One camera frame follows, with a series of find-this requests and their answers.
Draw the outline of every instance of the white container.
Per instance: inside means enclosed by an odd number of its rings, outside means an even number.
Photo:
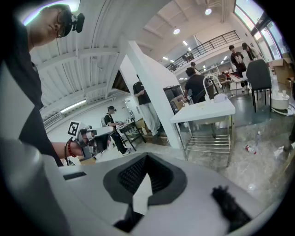
[[[282,93],[272,94],[271,95],[271,106],[278,110],[286,110],[289,107],[290,97],[286,95],[283,96]]]

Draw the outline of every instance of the white partition wall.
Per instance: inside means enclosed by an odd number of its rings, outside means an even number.
[[[179,85],[175,75],[143,54],[135,41],[128,41],[126,56],[120,66],[120,71],[132,96],[133,84],[138,82],[136,77],[138,74],[164,127],[170,145],[173,148],[180,148],[177,131],[170,123],[170,118],[174,116],[174,113],[163,91],[163,88],[167,86]]]

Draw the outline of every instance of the black t-shirt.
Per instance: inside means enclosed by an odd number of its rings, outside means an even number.
[[[246,65],[243,62],[244,56],[240,52],[232,53],[230,56],[231,62],[236,66],[238,72],[246,71]]]
[[[106,116],[105,116],[105,123],[107,124],[109,122],[114,123],[114,120],[112,118],[112,115],[107,113]]]
[[[58,166],[63,166],[47,137],[40,109],[41,81],[36,66],[31,62],[28,50],[28,33],[26,27],[19,21],[14,21],[15,42],[9,56],[5,59],[8,70],[21,90],[35,105],[23,126],[19,139],[35,146],[41,154],[53,156]]]
[[[137,82],[137,83],[135,83],[133,85],[133,93],[134,94],[137,94],[137,93],[139,93],[142,90],[144,90],[144,86],[142,85],[141,82]],[[150,103],[150,102],[151,102],[151,100],[148,97],[148,94],[146,92],[144,92],[143,95],[138,96],[138,103],[139,103],[139,105],[147,104],[147,103]]]
[[[204,76],[202,75],[193,75],[185,84],[185,90],[192,90],[192,96],[197,96],[200,92],[204,90],[203,86]],[[210,84],[205,80],[205,86],[208,87]]]

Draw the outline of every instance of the white counter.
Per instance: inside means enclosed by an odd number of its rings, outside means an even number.
[[[229,116],[236,113],[236,108],[229,99],[214,103],[213,100],[196,103],[182,108],[171,119],[171,123],[179,123],[193,120],[205,120],[222,116]]]

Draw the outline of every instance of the white vent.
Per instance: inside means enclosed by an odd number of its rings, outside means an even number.
[[[44,121],[44,127],[48,127],[49,125],[61,120],[63,116],[60,113],[57,113],[56,115],[50,117],[48,120]]]

